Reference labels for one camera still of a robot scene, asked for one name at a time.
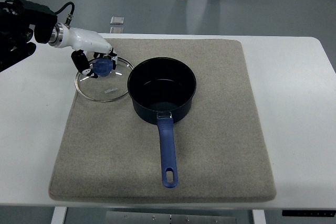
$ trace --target robotic arm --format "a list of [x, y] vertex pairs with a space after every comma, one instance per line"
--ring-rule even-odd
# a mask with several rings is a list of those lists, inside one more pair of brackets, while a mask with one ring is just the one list
[[[57, 22], [57, 15], [69, 5], [72, 9], [66, 23]], [[71, 58], [77, 70], [86, 76], [98, 78], [84, 51], [94, 52], [95, 58], [111, 60], [115, 69], [118, 57], [106, 40], [95, 31], [70, 27], [74, 10], [72, 2], [55, 13], [45, 5], [26, 0], [0, 3], [0, 72], [35, 52], [36, 45], [29, 42], [33, 34], [38, 43], [49, 43], [56, 48], [72, 47], [75, 51]]]

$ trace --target gray floor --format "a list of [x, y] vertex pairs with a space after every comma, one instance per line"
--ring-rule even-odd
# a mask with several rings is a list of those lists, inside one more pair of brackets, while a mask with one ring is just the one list
[[[73, 1], [76, 10], [71, 25], [100, 33], [110, 31], [112, 16], [123, 16], [124, 33], [311, 36], [321, 41], [336, 69], [336, 0], [29, 1], [47, 5], [53, 11]], [[68, 12], [60, 14], [59, 21], [65, 22]]]

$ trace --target cable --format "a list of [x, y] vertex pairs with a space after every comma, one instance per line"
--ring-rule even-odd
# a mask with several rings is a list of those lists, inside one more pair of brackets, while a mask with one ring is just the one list
[[65, 8], [67, 8], [69, 5], [71, 5], [71, 12], [67, 17], [67, 21], [65, 22], [66, 26], [70, 26], [70, 22], [72, 21], [72, 16], [75, 11], [75, 4], [73, 2], [67, 2], [60, 10], [55, 12], [56, 15], [60, 14], [61, 12], [64, 11]]
[[70, 14], [73, 15], [73, 12], [75, 11], [75, 4], [73, 2], [67, 2], [60, 10], [55, 12], [56, 15], [60, 14], [64, 11], [65, 8], [67, 8], [69, 5], [71, 5], [71, 12]]

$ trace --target metal plate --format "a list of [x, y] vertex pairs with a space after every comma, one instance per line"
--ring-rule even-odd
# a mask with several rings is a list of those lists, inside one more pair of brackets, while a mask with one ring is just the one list
[[171, 224], [236, 224], [235, 217], [172, 215]]
[[106, 212], [106, 224], [170, 224], [170, 215], [146, 212]]
[[124, 32], [124, 28], [120, 26], [112, 26], [110, 33], [111, 34], [122, 34]]
[[113, 16], [111, 18], [110, 24], [111, 25], [122, 25], [122, 24], [124, 24], [124, 17], [115, 17], [115, 16]]

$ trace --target handle hole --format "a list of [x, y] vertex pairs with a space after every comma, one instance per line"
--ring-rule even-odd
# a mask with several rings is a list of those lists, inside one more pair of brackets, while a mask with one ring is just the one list
[[168, 183], [173, 183], [174, 182], [173, 170], [171, 168], [168, 168], [166, 170], [166, 177], [167, 177], [167, 182]]

